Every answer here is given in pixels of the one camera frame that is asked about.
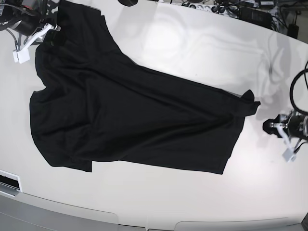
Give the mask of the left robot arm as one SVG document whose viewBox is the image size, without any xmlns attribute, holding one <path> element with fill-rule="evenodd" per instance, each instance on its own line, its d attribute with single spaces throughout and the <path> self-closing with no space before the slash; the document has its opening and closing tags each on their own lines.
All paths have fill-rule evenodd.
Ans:
<svg viewBox="0 0 308 231">
<path fill-rule="evenodd" d="M 295 156 L 308 143 L 308 65 L 292 80 L 289 89 L 291 111 L 263 123 L 263 130 L 283 140 L 286 154 Z"/>
</svg>

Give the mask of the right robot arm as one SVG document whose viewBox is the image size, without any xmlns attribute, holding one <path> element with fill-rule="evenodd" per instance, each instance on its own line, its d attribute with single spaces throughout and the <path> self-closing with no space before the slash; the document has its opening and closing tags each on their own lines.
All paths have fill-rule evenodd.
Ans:
<svg viewBox="0 0 308 231">
<path fill-rule="evenodd" d="M 57 25 L 58 0 L 2 0 L 0 2 L 0 30 L 7 31 L 14 39 L 15 50 L 20 51 L 29 38 L 51 25 Z"/>
</svg>

